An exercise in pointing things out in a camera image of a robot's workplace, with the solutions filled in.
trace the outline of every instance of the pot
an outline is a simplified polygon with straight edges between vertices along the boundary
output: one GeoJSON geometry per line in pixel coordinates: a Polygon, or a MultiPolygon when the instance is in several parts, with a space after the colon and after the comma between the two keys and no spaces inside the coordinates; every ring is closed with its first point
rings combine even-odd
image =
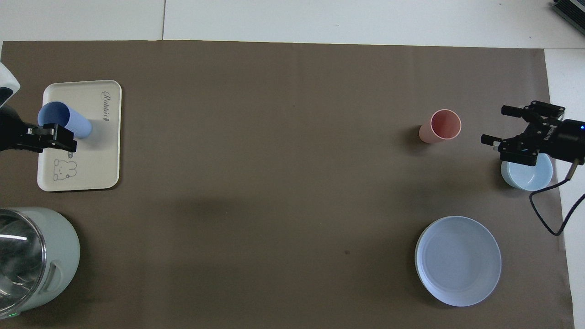
{"type": "Polygon", "coordinates": [[[77,234],[61,214],[0,208],[0,319],[57,297],[73,279],[79,256],[77,234]]]}

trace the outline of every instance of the cartoon bear drawing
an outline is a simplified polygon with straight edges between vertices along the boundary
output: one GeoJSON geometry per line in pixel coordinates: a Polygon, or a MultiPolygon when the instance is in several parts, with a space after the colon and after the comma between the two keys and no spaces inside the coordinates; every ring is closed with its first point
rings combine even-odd
{"type": "Polygon", "coordinates": [[[64,180],[75,176],[77,174],[75,168],[77,168],[77,164],[73,161],[59,161],[56,159],[53,180],[64,180]]]}

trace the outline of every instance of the pink cup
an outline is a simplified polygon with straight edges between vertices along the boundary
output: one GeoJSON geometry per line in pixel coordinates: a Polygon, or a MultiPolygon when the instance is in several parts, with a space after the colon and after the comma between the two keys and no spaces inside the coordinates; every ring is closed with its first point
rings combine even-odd
{"type": "Polygon", "coordinates": [[[418,136],[425,143],[438,143],[457,137],[461,131],[461,119],[450,109],[440,109],[421,126],[418,136]]]}

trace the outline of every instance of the round plate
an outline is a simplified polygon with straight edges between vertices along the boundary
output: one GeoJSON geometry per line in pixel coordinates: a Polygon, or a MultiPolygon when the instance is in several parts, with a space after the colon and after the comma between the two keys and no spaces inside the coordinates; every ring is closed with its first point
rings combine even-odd
{"type": "Polygon", "coordinates": [[[502,258],[493,235],[477,221],[449,216],[418,239],[415,264],[422,284],[443,303],[471,306],[494,291],[502,258]]]}

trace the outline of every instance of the pot handle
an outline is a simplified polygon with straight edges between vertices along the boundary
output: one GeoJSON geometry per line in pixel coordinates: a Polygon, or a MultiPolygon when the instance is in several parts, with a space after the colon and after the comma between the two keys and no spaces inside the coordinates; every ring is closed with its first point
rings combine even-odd
{"type": "Polygon", "coordinates": [[[61,284],[63,283],[63,270],[61,269],[61,262],[60,261],[52,261],[51,265],[49,265],[49,275],[47,275],[47,280],[45,281],[41,292],[43,293],[52,293],[55,292],[61,284]]]}

